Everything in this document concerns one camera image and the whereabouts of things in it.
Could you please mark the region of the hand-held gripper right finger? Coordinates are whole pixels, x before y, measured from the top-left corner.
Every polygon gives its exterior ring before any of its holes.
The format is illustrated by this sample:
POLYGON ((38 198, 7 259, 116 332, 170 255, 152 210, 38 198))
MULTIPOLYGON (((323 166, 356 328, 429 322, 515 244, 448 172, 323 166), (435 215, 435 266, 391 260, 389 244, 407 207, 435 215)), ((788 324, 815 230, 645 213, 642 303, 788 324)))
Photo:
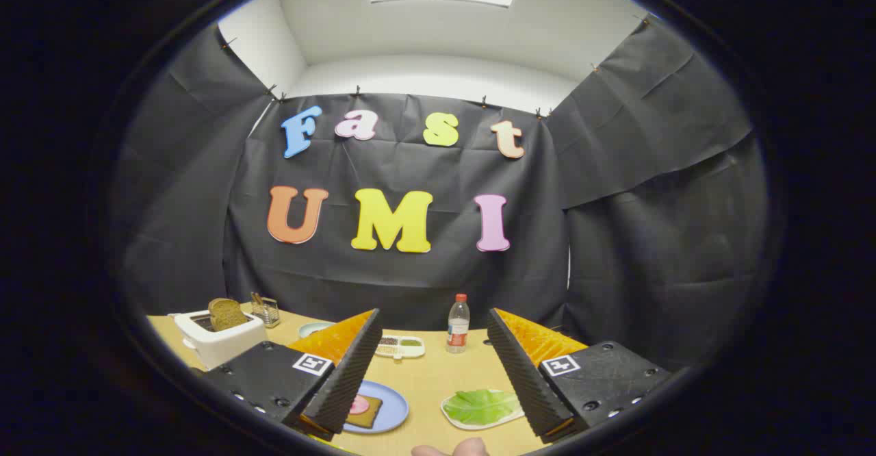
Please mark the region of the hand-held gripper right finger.
POLYGON ((530 428, 545 444, 632 409, 672 376, 620 343, 587 346, 497 307, 487 334, 530 428))

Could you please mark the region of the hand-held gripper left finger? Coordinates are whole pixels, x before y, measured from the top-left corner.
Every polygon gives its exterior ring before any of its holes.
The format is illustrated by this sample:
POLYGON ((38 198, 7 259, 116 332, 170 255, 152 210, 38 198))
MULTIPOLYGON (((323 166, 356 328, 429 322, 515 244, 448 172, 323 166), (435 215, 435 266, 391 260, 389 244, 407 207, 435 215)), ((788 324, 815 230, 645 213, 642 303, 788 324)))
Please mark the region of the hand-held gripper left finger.
POLYGON ((342 432, 383 334, 370 309, 283 346, 265 340, 203 373, 257 415, 323 440, 342 432))

